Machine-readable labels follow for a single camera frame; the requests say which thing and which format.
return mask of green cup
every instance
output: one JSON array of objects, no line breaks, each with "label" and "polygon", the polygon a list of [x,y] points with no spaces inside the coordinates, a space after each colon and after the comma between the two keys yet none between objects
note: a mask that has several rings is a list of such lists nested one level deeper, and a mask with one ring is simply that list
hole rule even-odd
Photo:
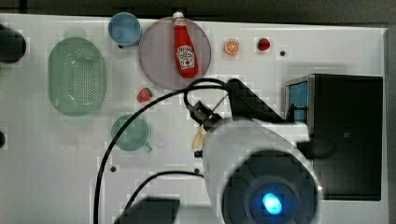
[{"label": "green cup", "polygon": [[[132,115],[124,115],[114,122],[113,127],[111,128],[111,136],[117,134],[122,125],[131,117]],[[135,151],[139,148],[145,149],[147,152],[152,150],[149,145],[149,125],[142,118],[137,117],[132,123],[125,129],[122,133],[121,137],[117,141],[116,145],[122,150],[125,151]]]}]

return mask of black cable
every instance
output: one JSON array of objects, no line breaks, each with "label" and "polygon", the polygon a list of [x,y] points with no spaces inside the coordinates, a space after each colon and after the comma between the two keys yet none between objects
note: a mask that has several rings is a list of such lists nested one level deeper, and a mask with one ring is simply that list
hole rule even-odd
[{"label": "black cable", "polygon": [[[212,83],[219,84],[227,92],[229,92],[229,89],[230,89],[228,87],[227,83],[225,83],[225,82],[223,82],[221,80],[215,79],[215,78],[210,78],[210,77],[203,77],[203,78],[200,78],[200,79],[196,79],[195,81],[190,83],[190,85],[186,89],[188,89],[188,90],[192,89],[196,84],[201,83],[201,82],[212,82]],[[183,96],[184,104],[186,105],[187,108],[192,106],[190,104],[190,102],[189,102],[189,99],[187,98],[188,93],[189,93],[188,91],[184,92],[184,96]]]},{"label": "black cable", "polygon": [[149,109],[150,107],[152,107],[153,105],[158,104],[160,101],[163,101],[167,98],[170,98],[172,96],[181,94],[183,92],[188,92],[188,91],[195,91],[195,90],[207,90],[207,89],[215,89],[215,90],[224,90],[225,88],[222,86],[216,86],[216,85],[208,85],[208,86],[197,86],[197,87],[188,87],[186,89],[182,89],[179,91],[173,91],[170,92],[158,99],[156,99],[155,101],[149,103],[148,105],[145,105],[143,108],[141,108],[140,110],[138,110],[136,113],[134,113],[125,123],[124,125],[122,125],[122,127],[119,129],[119,131],[116,133],[116,135],[114,136],[113,140],[111,140],[110,145],[108,146],[105,156],[102,158],[102,162],[100,164],[99,167],[99,172],[98,172],[98,176],[96,178],[96,186],[95,186],[95,196],[94,196],[94,200],[93,200],[93,223],[94,224],[99,224],[99,198],[100,198],[100,188],[102,185],[102,177],[103,177],[103,172],[105,170],[105,166],[106,166],[106,162],[108,160],[108,157],[110,156],[111,150],[113,149],[113,147],[116,145],[117,141],[119,140],[120,136],[122,135],[122,133],[125,131],[125,129],[128,127],[129,124],[132,123],[132,121],[134,121],[134,119],[136,119],[139,115],[141,115],[144,111],[146,111],[147,109]]},{"label": "black cable", "polygon": [[128,203],[125,205],[125,208],[124,208],[124,210],[122,212],[122,215],[121,215],[122,217],[126,217],[126,215],[128,213],[128,209],[131,207],[132,203],[136,199],[136,197],[139,194],[140,190],[142,190],[142,188],[145,187],[149,181],[151,181],[152,179],[157,178],[158,176],[162,176],[162,175],[194,175],[194,176],[199,176],[199,177],[204,178],[203,175],[198,175],[198,174],[196,174],[194,172],[186,172],[186,171],[165,171],[165,172],[159,172],[159,173],[157,173],[155,175],[151,175],[143,183],[141,183],[139,185],[139,187],[134,191],[134,194],[131,196],[131,198],[129,199]]}]

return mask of red ketchup bottle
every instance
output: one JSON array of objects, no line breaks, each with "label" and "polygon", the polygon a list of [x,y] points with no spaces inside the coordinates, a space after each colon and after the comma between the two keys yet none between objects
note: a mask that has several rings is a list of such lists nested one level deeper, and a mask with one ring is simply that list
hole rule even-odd
[{"label": "red ketchup bottle", "polygon": [[176,12],[173,16],[174,22],[174,54],[178,73],[185,78],[192,78],[198,74],[198,62],[187,31],[186,21],[183,13]]}]

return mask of green basket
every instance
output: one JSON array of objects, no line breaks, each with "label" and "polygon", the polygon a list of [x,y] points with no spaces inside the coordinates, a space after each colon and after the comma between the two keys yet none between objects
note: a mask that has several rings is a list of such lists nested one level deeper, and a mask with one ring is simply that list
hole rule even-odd
[{"label": "green basket", "polygon": [[93,112],[106,91],[105,61],[90,41],[71,37],[49,56],[49,98],[61,113],[77,117]]}]

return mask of white table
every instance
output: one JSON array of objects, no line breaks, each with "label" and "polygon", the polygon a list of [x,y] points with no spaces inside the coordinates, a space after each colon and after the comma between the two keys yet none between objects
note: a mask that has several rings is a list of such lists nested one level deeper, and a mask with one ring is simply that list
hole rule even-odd
[{"label": "white table", "polygon": [[[143,32],[155,22],[140,21]],[[118,49],[107,33],[109,18],[1,14],[0,22],[19,30],[28,42],[22,60],[1,64],[0,70],[0,130],[7,134],[6,148],[0,150],[1,223],[92,223],[94,184],[113,122],[142,107],[135,99],[140,88],[150,87],[156,97],[169,91],[144,77],[138,48]],[[206,76],[238,77],[279,114],[283,114],[282,87],[287,80],[312,73],[384,76],[385,29],[197,23],[212,45]],[[48,97],[48,57],[69,29],[85,30],[106,61],[106,98],[93,114],[82,118],[64,116]],[[229,37],[239,39],[236,58],[222,51]],[[269,52],[255,50],[260,37],[270,39]],[[287,52],[285,57],[279,56],[281,50]],[[214,105],[222,95],[197,91],[191,101]],[[230,116],[227,104],[219,107],[226,117]],[[152,128],[153,151],[128,155],[113,150],[102,184],[102,223],[112,223],[150,172],[194,168],[191,142],[198,127],[181,97],[151,108],[144,117]],[[385,137],[381,202],[325,201],[323,223],[388,223]],[[112,165],[118,168],[116,173],[108,171]],[[174,195],[183,204],[209,205],[201,179],[159,179],[138,199],[148,193]]]}]

